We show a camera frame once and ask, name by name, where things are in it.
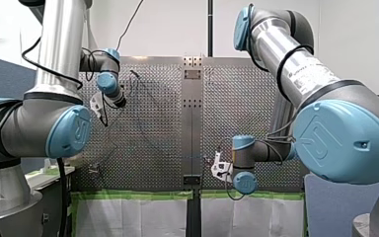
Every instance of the white wall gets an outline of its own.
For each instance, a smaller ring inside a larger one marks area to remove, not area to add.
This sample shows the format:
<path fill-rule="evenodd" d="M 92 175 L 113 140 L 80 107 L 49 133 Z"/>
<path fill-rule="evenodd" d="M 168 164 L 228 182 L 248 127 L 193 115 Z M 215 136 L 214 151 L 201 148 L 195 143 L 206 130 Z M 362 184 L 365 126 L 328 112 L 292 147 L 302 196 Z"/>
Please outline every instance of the white wall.
<path fill-rule="evenodd" d="M 0 0 L 0 59 L 30 66 L 21 58 L 41 35 L 41 25 L 31 11 L 16 0 Z M 29 54 L 36 60 L 37 51 Z"/>
<path fill-rule="evenodd" d="M 319 58 L 379 94 L 379 0 L 321 0 Z"/>
<path fill-rule="evenodd" d="M 139 0 L 98 0 L 90 10 L 90 25 L 98 47 L 116 47 L 118 37 Z M 233 48 L 239 11 L 253 2 L 259 8 L 290 9 L 312 24 L 316 44 L 319 32 L 318 0 L 215 0 L 214 56 L 248 56 Z M 207 55 L 207 0 L 146 0 L 124 37 L 122 55 Z"/>

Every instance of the metal bracket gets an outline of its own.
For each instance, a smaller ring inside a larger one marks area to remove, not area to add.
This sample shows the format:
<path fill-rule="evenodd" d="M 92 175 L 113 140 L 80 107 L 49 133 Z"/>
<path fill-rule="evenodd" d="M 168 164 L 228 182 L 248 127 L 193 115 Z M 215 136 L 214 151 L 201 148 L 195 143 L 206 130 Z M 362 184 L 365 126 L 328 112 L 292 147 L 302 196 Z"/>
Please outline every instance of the metal bracket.
<path fill-rule="evenodd" d="M 201 175 L 184 175 L 184 186 L 199 186 Z"/>
<path fill-rule="evenodd" d="M 201 70 L 185 70 L 184 79 L 200 80 Z"/>

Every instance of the vertical metal post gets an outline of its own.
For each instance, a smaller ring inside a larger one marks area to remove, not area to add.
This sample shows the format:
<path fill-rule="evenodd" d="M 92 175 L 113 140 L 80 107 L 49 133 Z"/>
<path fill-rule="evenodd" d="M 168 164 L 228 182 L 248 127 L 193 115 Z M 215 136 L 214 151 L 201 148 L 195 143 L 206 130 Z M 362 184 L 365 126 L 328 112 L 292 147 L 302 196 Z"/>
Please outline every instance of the vertical metal post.
<path fill-rule="evenodd" d="M 202 58 L 185 57 L 183 73 L 184 186 L 192 191 L 187 206 L 187 237 L 201 236 Z"/>
<path fill-rule="evenodd" d="M 213 0 L 208 0 L 208 56 L 213 56 Z"/>

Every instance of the pegboard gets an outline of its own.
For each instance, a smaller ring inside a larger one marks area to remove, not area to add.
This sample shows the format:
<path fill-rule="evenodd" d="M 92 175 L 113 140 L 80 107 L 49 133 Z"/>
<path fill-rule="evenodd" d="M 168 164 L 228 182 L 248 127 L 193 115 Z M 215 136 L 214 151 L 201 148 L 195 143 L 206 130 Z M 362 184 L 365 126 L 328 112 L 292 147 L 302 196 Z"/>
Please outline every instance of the pegboard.
<path fill-rule="evenodd" d="M 181 57 L 121 58 L 119 83 L 124 86 L 127 105 L 119 110 L 107 108 L 109 127 L 93 115 L 91 140 L 82 157 L 72 161 L 77 167 L 73 181 L 76 191 L 179 191 L 184 188 L 183 176 L 188 170 L 195 175 L 200 171 L 203 189 L 224 189 L 210 174 L 208 164 L 213 161 L 214 151 L 225 137 L 265 136 L 275 82 L 250 59 L 203 58 L 202 62 L 200 86 L 183 88 L 188 79 Z M 130 70 L 141 78 L 134 77 Z M 95 78 L 81 91 L 86 106 L 98 92 Z M 85 73 L 81 73 L 81 79 L 86 81 Z M 183 118 L 194 115 L 184 108 L 183 93 L 189 90 L 199 90 L 201 103 L 200 119 L 196 119 L 201 124 L 192 124 L 192 131 L 187 124 L 183 126 Z M 192 149 L 194 142 L 200 144 L 200 154 L 193 152 L 189 163 L 188 153 L 183 152 L 190 146 L 188 135 L 192 136 Z M 230 139 L 223 142 L 222 150 L 223 158 L 230 161 Z M 298 192 L 303 187 L 304 169 L 298 160 L 282 166 L 259 163 L 256 175 L 261 190 Z"/>
<path fill-rule="evenodd" d="M 210 165 L 223 139 L 222 159 L 231 161 L 234 135 L 264 138 L 269 132 L 275 98 L 275 79 L 255 67 L 250 59 L 205 58 L 203 81 L 203 124 L 201 162 L 203 189 L 224 189 L 211 176 Z M 260 190 L 296 192 L 303 187 L 303 167 L 299 160 L 257 163 L 255 173 Z"/>
<path fill-rule="evenodd" d="M 93 115 L 91 140 L 83 157 L 76 162 L 76 190 L 183 188 L 181 61 L 121 58 L 118 78 L 124 86 L 127 104 L 118 110 L 107 107 L 109 127 L 104 127 Z M 137 72 L 140 79 L 130 70 Z M 87 107 L 98 92 L 96 76 L 82 90 Z M 85 73 L 80 77 L 86 81 Z"/>

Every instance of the green tape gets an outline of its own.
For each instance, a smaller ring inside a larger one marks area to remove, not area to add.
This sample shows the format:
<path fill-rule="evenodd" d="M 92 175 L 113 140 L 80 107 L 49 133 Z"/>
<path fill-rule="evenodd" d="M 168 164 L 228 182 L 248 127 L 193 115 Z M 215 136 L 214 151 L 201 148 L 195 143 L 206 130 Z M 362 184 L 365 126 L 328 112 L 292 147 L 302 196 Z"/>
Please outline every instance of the green tape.
<path fill-rule="evenodd" d="M 191 199 L 192 192 L 134 192 L 102 190 L 98 192 L 72 193 L 72 199 L 140 199 L 140 200 L 171 200 Z"/>
<path fill-rule="evenodd" d="M 72 196 L 72 236 L 76 237 L 76 219 L 78 217 L 78 204 L 79 200 Z"/>
<path fill-rule="evenodd" d="M 229 191 L 234 198 L 242 195 L 236 191 Z M 283 200 L 302 200 L 304 193 L 274 193 L 274 192 L 254 192 L 248 196 L 249 198 L 265 198 L 265 199 L 283 199 Z M 202 191 L 201 198 L 229 198 L 226 191 Z"/>

